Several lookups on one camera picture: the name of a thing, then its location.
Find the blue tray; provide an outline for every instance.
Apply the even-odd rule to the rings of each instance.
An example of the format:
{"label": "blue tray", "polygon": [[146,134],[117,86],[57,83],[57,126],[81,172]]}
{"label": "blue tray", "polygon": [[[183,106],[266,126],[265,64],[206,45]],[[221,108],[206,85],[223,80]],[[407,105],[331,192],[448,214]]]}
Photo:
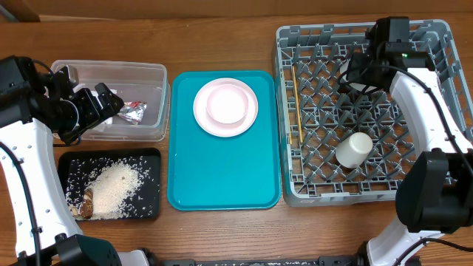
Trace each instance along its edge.
{"label": "blue tray", "polygon": [[[258,99],[246,132],[215,137],[197,124],[194,98],[216,78],[245,82]],[[276,93],[263,71],[185,72],[172,87],[168,200],[181,211],[264,209],[281,197]]]}

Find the gray dish rack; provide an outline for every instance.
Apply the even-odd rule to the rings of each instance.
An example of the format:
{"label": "gray dish rack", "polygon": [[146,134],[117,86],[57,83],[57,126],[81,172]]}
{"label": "gray dish rack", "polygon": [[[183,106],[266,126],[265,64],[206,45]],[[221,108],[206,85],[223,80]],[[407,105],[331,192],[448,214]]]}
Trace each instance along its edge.
{"label": "gray dish rack", "polygon": [[[338,86],[340,67],[352,52],[365,52],[374,23],[280,27],[276,32],[276,96],[283,167],[283,195],[294,207],[394,200],[415,162],[401,110],[385,92],[363,96]],[[449,25],[410,22],[412,48],[434,59],[442,96],[460,130],[473,140],[472,100]],[[296,66],[303,142],[299,144],[292,66]],[[373,150],[358,168],[339,166],[335,147],[354,132],[367,133]]]}

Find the clear plastic bin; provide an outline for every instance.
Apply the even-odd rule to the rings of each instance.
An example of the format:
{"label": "clear plastic bin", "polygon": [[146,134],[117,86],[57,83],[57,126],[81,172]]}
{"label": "clear plastic bin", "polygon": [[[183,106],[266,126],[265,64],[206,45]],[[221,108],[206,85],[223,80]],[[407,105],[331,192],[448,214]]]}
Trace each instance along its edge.
{"label": "clear plastic bin", "polygon": [[147,103],[143,120],[132,125],[117,116],[113,123],[101,124],[82,135],[84,140],[161,141],[166,135],[169,118],[170,86],[166,68],[161,64],[118,61],[58,60],[53,72],[65,65],[78,71],[79,85],[94,91],[103,82],[125,102]]}

